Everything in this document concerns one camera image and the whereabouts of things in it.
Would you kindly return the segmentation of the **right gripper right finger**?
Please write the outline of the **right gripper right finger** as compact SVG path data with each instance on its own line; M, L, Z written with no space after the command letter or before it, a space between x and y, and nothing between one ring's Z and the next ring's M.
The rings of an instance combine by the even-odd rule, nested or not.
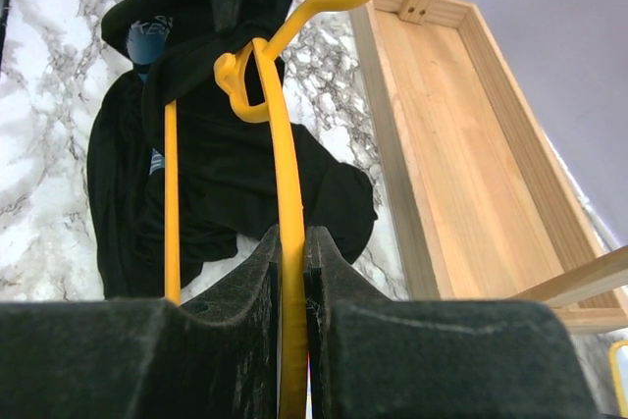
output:
M596 418L563 324L528 301L393 301L307 233L316 418Z

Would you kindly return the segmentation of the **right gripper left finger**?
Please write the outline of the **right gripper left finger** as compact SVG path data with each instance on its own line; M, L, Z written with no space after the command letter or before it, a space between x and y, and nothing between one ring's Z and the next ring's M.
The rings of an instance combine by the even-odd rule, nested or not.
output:
M181 306L163 299L5 303L5 418L273 418L277 229Z

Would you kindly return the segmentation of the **yellow plastic hanger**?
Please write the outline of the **yellow plastic hanger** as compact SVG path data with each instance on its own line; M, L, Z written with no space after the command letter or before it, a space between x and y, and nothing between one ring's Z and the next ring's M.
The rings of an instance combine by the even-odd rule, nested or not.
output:
M285 0L276 0L278 15ZM305 225L296 151L288 108L275 61L297 33L315 15L330 11L349 11L370 0L305 0L278 27L271 39L252 37L236 53L225 52L214 63L217 85L227 94L235 114L253 124L268 122L271 131L279 211L279 236L282 246L281 348L278 418L304 418L308 375L304 270ZM250 105L245 88L245 70L253 54L264 101ZM165 107L165 295L181 303L180 204L177 101Z

